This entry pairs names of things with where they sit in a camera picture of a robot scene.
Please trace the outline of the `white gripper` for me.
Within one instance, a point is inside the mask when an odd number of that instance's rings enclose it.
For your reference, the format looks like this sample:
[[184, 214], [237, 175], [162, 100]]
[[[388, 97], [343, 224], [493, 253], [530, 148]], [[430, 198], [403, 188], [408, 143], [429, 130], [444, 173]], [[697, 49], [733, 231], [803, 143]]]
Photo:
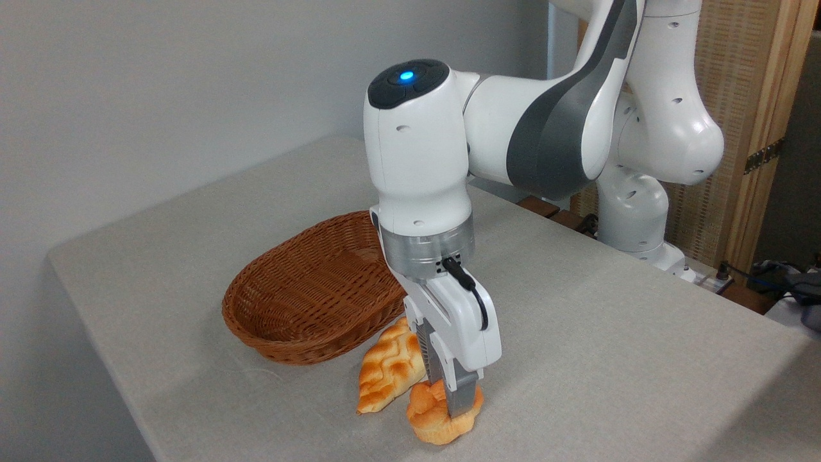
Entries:
[[443, 379], [448, 414], [460, 417], [474, 406], [476, 371], [502, 354], [495, 305], [481, 284], [469, 291], [452, 276], [422, 283], [403, 278], [403, 287], [407, 321], [417, 335], [428, 381]]

